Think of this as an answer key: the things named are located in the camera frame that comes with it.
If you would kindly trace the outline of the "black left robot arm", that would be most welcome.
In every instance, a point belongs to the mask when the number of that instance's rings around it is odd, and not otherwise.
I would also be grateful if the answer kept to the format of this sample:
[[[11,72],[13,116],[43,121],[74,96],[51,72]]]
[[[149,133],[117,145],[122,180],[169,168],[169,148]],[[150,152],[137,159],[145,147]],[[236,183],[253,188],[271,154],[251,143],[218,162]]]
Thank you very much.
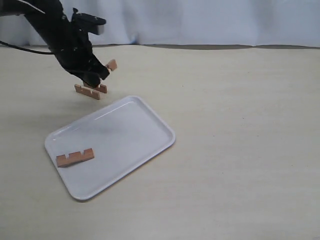
[[[79,13],[76,8],[68,19],[59,0],[2,0],[0,15],[23,15],[61,67],[90,87],[98,87],[109,76],[109,69],[94,55],[88,36],[100,35],[105,19]]]

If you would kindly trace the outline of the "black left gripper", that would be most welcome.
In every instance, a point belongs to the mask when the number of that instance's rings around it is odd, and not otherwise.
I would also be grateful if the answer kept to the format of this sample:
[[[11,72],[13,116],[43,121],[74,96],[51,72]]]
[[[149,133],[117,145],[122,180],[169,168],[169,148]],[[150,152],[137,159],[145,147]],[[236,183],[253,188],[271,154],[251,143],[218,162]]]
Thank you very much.
[[[101,80],[110,75],[110,71],[93,54],[89,32],[79,29],[65,15],[53,26],[53,36],[47,45],[60,65],[91,88],[97,88]]]

